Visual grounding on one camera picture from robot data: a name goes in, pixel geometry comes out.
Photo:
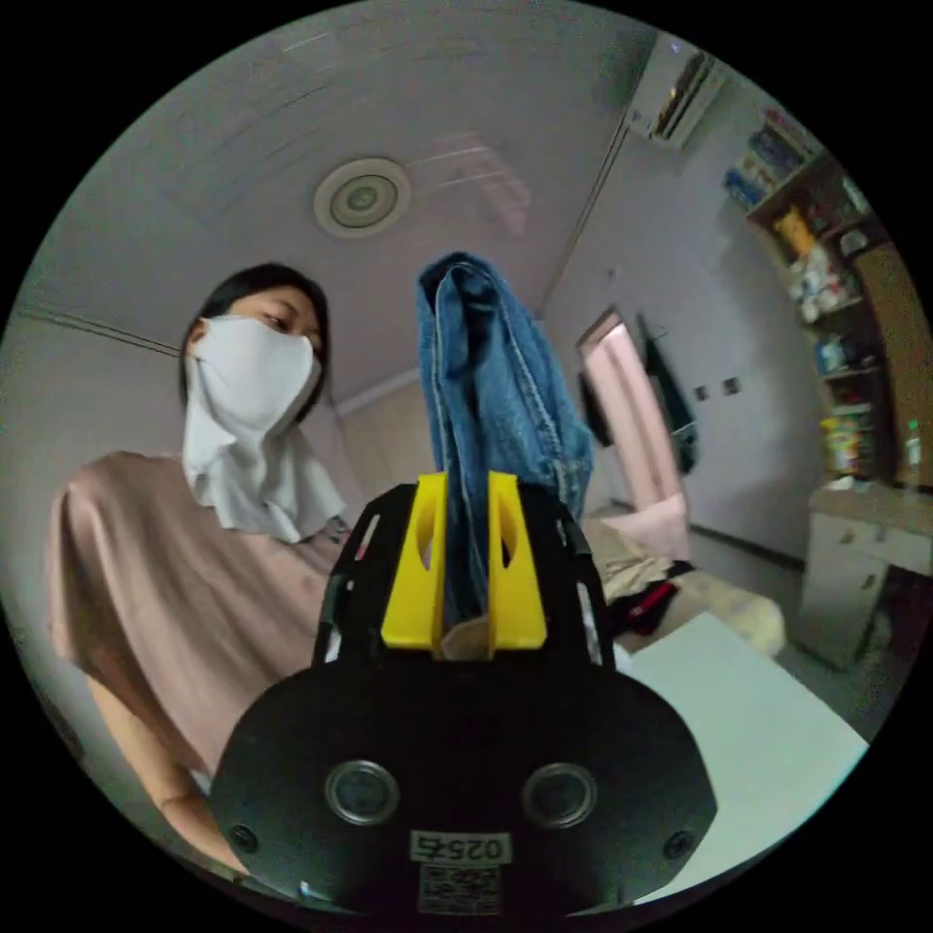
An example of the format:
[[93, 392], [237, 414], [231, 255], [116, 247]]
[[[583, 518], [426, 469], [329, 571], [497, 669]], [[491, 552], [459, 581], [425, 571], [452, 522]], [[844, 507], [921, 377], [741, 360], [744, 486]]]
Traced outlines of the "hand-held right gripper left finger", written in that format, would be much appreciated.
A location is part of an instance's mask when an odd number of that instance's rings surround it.
[[419, 477], [380, 635], [388, 648], [438, 648], [443, 629], [447, 476]]

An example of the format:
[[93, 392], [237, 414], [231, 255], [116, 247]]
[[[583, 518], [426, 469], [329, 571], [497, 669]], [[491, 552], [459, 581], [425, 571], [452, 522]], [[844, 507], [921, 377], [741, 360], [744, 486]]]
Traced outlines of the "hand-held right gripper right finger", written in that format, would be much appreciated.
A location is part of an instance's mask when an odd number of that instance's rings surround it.
[[488, 505], [488, 648], [539, 650], [546, 616], [517, 477], [492, 471]]

